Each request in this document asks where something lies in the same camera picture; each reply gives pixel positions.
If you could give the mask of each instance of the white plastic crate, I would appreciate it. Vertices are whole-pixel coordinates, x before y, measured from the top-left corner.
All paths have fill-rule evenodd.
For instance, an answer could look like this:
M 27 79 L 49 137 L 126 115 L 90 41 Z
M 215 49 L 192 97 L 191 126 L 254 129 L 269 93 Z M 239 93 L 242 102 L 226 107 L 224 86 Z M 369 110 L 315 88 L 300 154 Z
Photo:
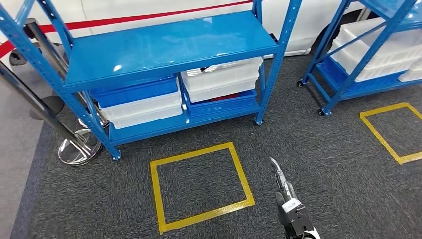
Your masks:
M 332 43 L 332 49 L 337 49 L 340 46 L 337 40 L 334 40 Z M 346 50 L 342 49 L 339 52 L 332 55 L 332 58 L 338 62 L 342 67 L 346 70 L 348 74 L 351 74 L 352 71 L 355 69 L 356 65 L 359 63 L 361 59 L 355 58 L 352 54 Z M 366 65 L 363 68 L 362 72 L 356 77 L 356 82 L 366 81 L 370 79 L 374 79 L 381 76 L 390 75 L 393 73 L 401 72 L 408 70 L 410 66 L 415 62 L 415 59 L 410 59 L 406 61 L 402 61 L 400 63 L 393 63 L 389 65 L 383 66 L 373 66 L 373 65 Z
M 177 116 L 182 113 L 181 103 L 174 106 L 167 106 L 166 108 L 156 108 L 156 110 L 148 111 L 132 116 L 123 117 L 120 119 L 110 120 L 116 129 L 135 126 L 142 123 L 147 123 L 155 120 Z
M 401 74 L 399 77 L 399 81 L 406 82 L 406 81 L 416 81 L 422 80 L 422 70 L 414 71 L 408 70 L 405 73 Z
M 262 57 L 210 66 L 201 72 L 182 72 L 183 83 L 191 102 L 208 100 L 255 88 Z
M 191 102 L 204 101 L 220 96 L 226 96 L 242 91 L 248 91 L 255 88 L 255 82 L 258 76 L 245 79 L 241 82 L 231 83 L 230 85 L 222 85 L 209 89 L 198 89 L 196 91 L 188 91 Z
M 342 25 L 336 40 L 339 45 L 342 46 L 383 22 L 384 20 L 382 18 L 375 18 Z M 346 46 L 344 49 L 354 58 L 361 60 L 383 29 L 384 27 L 362 37 L 353 44 Z M 381 46 L 367 66 L 381 67 L 411 59 L 416 60 L 417 58 L 420 58 L 421 55 L 422 31 L 420 29 L 396 32 Z
M 401 74 L 399 81 L 416 81 L 422 79 L 422 58 L 415 61 L 404 74 Z
M 409 70 L 413 71 L 422 71 L 422 58 L 416 60 L 409 68 Z
M 160 120 L 182 113 L 180 90 L 161 96 L 128 102 L 100 109 L 116 129 Z

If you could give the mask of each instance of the storage bin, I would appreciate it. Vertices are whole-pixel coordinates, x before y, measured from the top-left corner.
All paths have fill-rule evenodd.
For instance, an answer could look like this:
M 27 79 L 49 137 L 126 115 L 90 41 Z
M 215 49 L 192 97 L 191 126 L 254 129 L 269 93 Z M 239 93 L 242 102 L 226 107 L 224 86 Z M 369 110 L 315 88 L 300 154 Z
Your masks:
M 156 108 L 141 114 L 127 116 L 120 119 L 110 120 L 116 129 L 135 126 L 142 123 L 148 123 L 155 120 L 161 120 L 168 117 L 180 115 L 182 113 L 181 103 L 167 106 L 165 108 Z
M 262 57 L 181 72 L 191 102 L 203 101 L 255 88 Z
M 422 79 L 422 59 L 419 59 L 410 67 L 408 71 L 399 77 L 402 82 L 415 81 Z
M 249 90 L 239 92 L 236 97 L 214 100 L 209 99 L 199 102 L 191 102 L 185 87 L 182 87 L 183 96 L 190 116 L 202 116 L 211 113 L 240 109 L 252 105 L 256 99 L 256 91 Z
M 349 75 L 346 73 L 344 68 L 331 57 L 325 58 L 322 66 L 332 75 L 332 79 L 335 81 L 333 83 L 333 87 L 337 91 L 344 84 Z M 402 73 L 403 72 L 398 72 L 388 76 L 370 79 L 368 81 L 353 82 L 352 85 L 347 89 L 346 93 L 377 90 L 384 87 L 385 85 L 394 85 L 399 83 L 398 77 Z
M 339 46 L 342 46 L 383 22 L 384 20 L 382 18 L 375 18 L 342 25 L 336 40 L 339 43 Z M 383 29 L 384 28 L 382 27 L 381 29 L 372 32 L 371 34 L 362 37 L 353 44 L 346 46 L 344 49 L 352 54 L 355 59 L 361 60 L 369 50 L 369 47 L 381 34 Z M 384 65 L 391 65 L 393 63 L 401 63 L 406 60 L 420 58 L 421 55 L 421 30 L 415 29 L 410 31 L 396 32 L 393 33 L 390 38 L 381 46 L 381 48 L 373 56 L 367 66 L 380 67 Z
M 141 123 L 160 120 L 182 113 L 182 95 L 176 84 L 177 91 L 161 96 L 150 97 L 116 106 L 102 108 L 103 115 L 116 129 L 130 127 Z
M 139 79 L 89 90 L 102 107 L 111 107 L 178 91 L 176 75 Z
M 212 98 L 217 98 L 220 96 L 226 96 L 233 93 L 238 93 L 242 91 L 248 91 L 255 88 L 255 82 L 257 77 L 253 76 L 252 78 L 245 79 L 242 82 L 232 83 L 230 85 L 223 85 L 218 88 L 210 89 L 199 89 L 196 91 L 188 91 L 189 98 L 191 102 L 204 101 Z
M 332 43 L 331 51 L 338 48 L 339 46 L 340 44 L 338 43 L 338 41 L 334 40 Z M 346 49 L 340 50 L 339 52 L 331 55 L 331 57 L 346 70 L 347 74 L 351 74 L 356 65 L 361 60 L 353 57 L 352 54 Z M 365 66 L 365 68 L 363 68 L 362 72 L 358 75 L 358 77 L 356 77 L 355 81 L 367 81 L 377 77 L 408 70 L 410 66 L 415 62 L 415 60 L 416 59 L 408 59 L 400 63 L 393 63 L 383 66 L 373 66 L 368 64 Z

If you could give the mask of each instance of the blue metal shelf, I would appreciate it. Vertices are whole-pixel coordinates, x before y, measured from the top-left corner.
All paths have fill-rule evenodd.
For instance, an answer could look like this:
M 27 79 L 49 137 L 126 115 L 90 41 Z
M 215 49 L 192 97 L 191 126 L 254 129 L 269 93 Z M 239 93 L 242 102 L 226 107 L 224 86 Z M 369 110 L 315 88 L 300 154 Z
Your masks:
M 365 7 L 371 9 L 385 20 L 391 19 L 406 0 L 360 0 Z M 422 2 L 417 2 L 403 18 L 396 31 L 422 28 Z
M 51 0 L 36 0 L 52 22 L 69 58 L 66 79 L 28 39 L 10 14 L 0 4 L 0 30 L 32 64 L 66 105 L 91 130 L 114 160 L 121 157 L 116 145 L 142 140 L 233 117 L 255 113 L 261 125 L 286 52 L 302 0 L 290 0 L 279 41 L 276 43 L 262 26 L 262 0 L 253 0 L 252 10 L 162 25 L 73 38 Z M 20 22 L 29 10 L 25 0 Z M 184 110 L 179 116 L 116 130 L 107 135 L 97 114 L 90 114 L 76 97 L 81 91 L 90 112 L 94 104 L 88 91 L 113 84 L 150 84 L 156 77 L 210 65 L 273 54 L 267 78 L 260 69 L 260 100 L 237 109 L 190 117 Z
M 74 39 L 65 87 L 78 91 L 278 49 L 251 11 L 86 36 Z
M 328 68 L 326 64 L 319 63 L 316 65 L 316 68 L 335 92 L 338 92 L 342 84 L 347 80 L 348 75 L 342 74 L 345 73 L 345 70 L 338 64 L 330 65 Z M 341 95 L 340 100 L 347 100 L 422 83 L 422 79 L 401 82 L 398 80 L 398 77 L 402 73 L 403 72 L 399 72 L 363 82 L 354 82 L 348 90 Z
M 260 107 L 257 102 L 245 108 L 195 117 L 191 117 L 187 110 L 183 110 L 181 115 L 160 119 L 149 123 L 143 123 L 132 127 L 115 129 L 114 125 L 112 125 L 110 127 L 110 140 L 111 143 L 115 146 L 122 145 L 125 143 L 143 140 L 146 138 L 151 138 L 188 128 L 198 127 L 234 117 L 253 114 L 259 110 Z
M 298 81 L 298 86 L 301 87 L 307 84 L 308 80 L 311 80 L 315 84 L 316 88 L 321 92 L 322 96 L 324 96 L 327 100 L 327 104 L 319 110 L 320 115 L 331 114 L 332 108 L 341 100 L 422 83 L 422 79 L 411 82 L 400 82 L 398 77 L 403 72 L 398 72 L 364 82 L 355 82 L 356 78 L 372 59 L 374 54 L 394 32 L 422 27 L 422 4 L 420 0 L 358 0 L 368 9 L 383 17 L 386 21 L 356 37 L 352 41 L 338 47 L 334 51 L 325 54 L 325 49 L 330 43 L 336 29 L 339 27 L 344 12 L 353 1 L 356 0 L 341 1 L 340 6 L 333 17 L 331 24 L 328 26 L 327 31 L 325 32 L 324 37 L 322 38 L 321 43 L 318 46 L 318 49 L 316 50 L 304 76 L 300 81 Z M 332 54 L 341 51 L 344 47 L 352 44 L 371 32 L 380 29 L 381 27 L 384 27 L 384 29 L 382 29 L 377 39 L 369 47 L 368 51 L 350 74 L 347 74 L 343 67 L 331 58 Z M 335 91 L 333 96 L 328 94 L 324 87 L 318 82 L 317 78 L 313 75 L 313 71 L 315 69 L 318 69 L 321 72 L 324 79 L 333 88 Z

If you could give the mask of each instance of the red stripe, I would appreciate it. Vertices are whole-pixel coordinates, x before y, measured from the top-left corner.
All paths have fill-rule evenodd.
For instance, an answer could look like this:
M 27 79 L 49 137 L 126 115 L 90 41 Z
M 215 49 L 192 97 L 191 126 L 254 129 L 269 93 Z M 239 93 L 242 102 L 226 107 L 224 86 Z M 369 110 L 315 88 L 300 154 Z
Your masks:
M 0 45 L 0 58 L 4 57 L 6 54 L 11 52 L 14 49 L 13 44 L 10 41 L 7 41 Z
M 67 23 L 66 26 L 68 27 L 69 30 L 87 28 L 87 27 L 104 26 L 104 25 L 110 25 L 110 24 L 116 24 L 116 23 L 139 21 L 139 20 L 145 20 L 145 19 L 151 19 L 151 18 L 157 18 L 157 17 L 178 15 L 178 14 L 184 14 L 184 13 L 195 12 L 195 11 L 205 11 L 205 10 L 216 9 L 216 8 L 227 7 L 227 6 L 236 6 L 236 5 L 242 5 L 242 4 L 251 3 L 251 2 L 253 1 L 246 0 L 246 1 L 216 5 L 216 6 L 207 6 L 207 7 L 201 7 L 201 8 L 196 8 L 196 9 L 182 10 L 182 11 L 172 11 L 172 12 L 156 13 L 156 14 L 150 14 L 150 15 L 127 16 L 127 17 L 109 18 L 109 19 L 92 20 L 92 21 L 70 22 L 70 23 Z M 44 33 L 56 31 L 53 25 L 42 25 L 40 26 L 40 28 Z M 14 49 L 14 46 L 12 45 L 10 41 L 7 41 L 3 43 L 2 45 L 0 45 L 0 58 L 4 57 L 7 53 L 12 51 L 13 49 Z

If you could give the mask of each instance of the dark gray carpet floor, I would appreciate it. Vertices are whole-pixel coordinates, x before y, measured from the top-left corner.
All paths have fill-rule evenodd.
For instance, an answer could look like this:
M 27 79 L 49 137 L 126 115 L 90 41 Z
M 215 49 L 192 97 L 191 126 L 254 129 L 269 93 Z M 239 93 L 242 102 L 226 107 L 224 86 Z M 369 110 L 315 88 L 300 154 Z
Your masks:
M 399 165 L 359 113 L 399 102 L 410 102 L 422 112 L 421 86 L 345 101 L 333 115 L 320 117 L 309 91 L 296 87 L 309 60 L 284 60 L 262 126 L 254 125 L 253 116 L 226 120 L 121 146 L 118 162 L 103 151 L 77 168 L 58 161 L 62 139 L 46 127 L 43 133 L 50 136 L 39 144 L 46 152 L 41 157 L 45 164 L 28 237 L 283 238 L 271 156 L 280 162 L 323 238 L 420 238 L 422 160 Z M 60 118 L 79 129 L 68 110 Z M 406 109 L 369 120 L 399 155 L 422 151 L 422 121 Z M 235 145 L 256 204 L 160 236 L 149 162 L 226 142 Z M 167 222 L 245 199 L 227 151 L 162 165 L 158 173 Z

